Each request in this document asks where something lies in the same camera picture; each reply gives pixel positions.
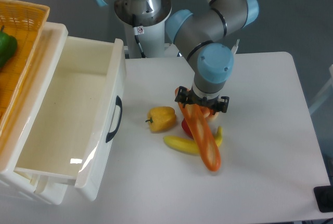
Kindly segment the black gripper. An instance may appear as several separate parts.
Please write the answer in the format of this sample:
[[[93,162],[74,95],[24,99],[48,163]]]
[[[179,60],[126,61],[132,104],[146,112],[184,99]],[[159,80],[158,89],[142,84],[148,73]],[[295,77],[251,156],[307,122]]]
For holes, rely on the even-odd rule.
[[[176,90],[175,102],[180,103],[183,108],[187,104],[197,104],[206,107],[214,112],[226,113],[229,104],[228,96],[221,96],[209,99],[208,97],[200,98],[192,90],[184,86],[179,86]]]

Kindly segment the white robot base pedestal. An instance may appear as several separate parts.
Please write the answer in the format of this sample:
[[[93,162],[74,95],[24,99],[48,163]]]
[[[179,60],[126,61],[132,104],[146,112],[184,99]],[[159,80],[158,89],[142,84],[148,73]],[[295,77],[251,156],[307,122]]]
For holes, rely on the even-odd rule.
[[[164,56],[164,26],[171,0],[117,0],[114,10],[124,25],[129,58]]]

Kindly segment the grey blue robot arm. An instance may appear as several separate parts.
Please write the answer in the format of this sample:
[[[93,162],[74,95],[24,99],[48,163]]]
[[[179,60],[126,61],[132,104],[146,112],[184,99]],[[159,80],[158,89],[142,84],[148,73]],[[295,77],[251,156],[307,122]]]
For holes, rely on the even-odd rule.
[[[259,14],[257,0],[207,0],[209,10],[195,16],[189,10],[172,12],[171,0],[96,0],[111,6],[123,23],[130,58],[164,55],[168,37],[195,76],[190,89],[181,87],[176,102],[226,112],[229,98],[221,90],[230,77],[236,48],[220,39],[251,24]]]

